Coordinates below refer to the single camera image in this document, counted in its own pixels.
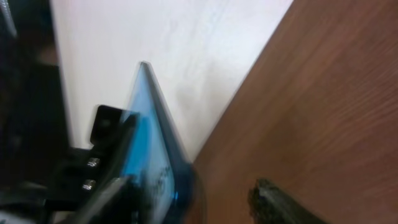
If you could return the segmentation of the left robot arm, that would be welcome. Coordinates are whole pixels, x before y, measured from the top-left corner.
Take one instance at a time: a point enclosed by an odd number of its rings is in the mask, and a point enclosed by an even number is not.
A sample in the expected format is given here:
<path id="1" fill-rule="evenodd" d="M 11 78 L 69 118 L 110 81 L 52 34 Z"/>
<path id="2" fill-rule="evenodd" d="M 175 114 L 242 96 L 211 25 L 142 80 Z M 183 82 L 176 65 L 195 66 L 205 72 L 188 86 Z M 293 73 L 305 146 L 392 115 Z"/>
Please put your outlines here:
<path id="1" fill-rule="evenodd" d="M 60 69 L 37 60 L 55 40 L 48 1 L 1 2 L 1 222 L 144 223 L 143 191 L 123 174 L 139 116 L 94 123 L 91 150 L 69 145 Z"/>

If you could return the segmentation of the blue screen smartphone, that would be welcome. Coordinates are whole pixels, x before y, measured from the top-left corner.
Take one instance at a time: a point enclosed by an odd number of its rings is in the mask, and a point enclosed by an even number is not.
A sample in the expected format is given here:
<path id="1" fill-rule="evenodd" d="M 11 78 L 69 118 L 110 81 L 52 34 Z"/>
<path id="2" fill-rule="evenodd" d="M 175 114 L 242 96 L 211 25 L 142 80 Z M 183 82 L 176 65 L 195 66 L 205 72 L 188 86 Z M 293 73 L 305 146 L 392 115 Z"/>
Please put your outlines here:
<path id="1" fill-rule="evenodd" d="M 149 62 L 140 62 L 122 120 L 137 117 L 121 171 L 144 191 L 145 223 L 182 223 L 192 201 L 194 174 Z"/>

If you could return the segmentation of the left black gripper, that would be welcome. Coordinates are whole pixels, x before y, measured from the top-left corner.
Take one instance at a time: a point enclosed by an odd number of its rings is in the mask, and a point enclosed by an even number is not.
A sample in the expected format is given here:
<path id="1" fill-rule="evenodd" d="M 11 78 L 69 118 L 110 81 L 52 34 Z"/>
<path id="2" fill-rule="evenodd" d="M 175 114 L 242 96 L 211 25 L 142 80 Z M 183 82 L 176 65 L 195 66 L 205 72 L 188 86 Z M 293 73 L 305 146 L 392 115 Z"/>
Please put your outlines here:
<path id="1" fill-rule="evenodd" d="M 139 223 L 143 189 L 135 175 L 121 171 L 136 130 L 137 117 L 112 120 L 95 130 L 101 137 L 90 150 L 72 152 L 63 161 L 46 188 L 22 186 L 1 192 L 1 223 L 131 224 Z"/>

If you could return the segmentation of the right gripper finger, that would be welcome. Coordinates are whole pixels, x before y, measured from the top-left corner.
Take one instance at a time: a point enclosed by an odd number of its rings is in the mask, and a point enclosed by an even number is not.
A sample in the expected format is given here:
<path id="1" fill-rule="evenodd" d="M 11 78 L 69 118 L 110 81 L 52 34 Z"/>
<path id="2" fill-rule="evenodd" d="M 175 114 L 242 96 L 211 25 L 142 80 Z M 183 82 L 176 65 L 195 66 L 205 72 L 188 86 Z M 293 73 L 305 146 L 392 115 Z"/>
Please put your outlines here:
<path id="1" fill-rule="evenodd" d="M 326 224 L 267 179 L 248 193 L 249 213 L 260 224 Z"/>

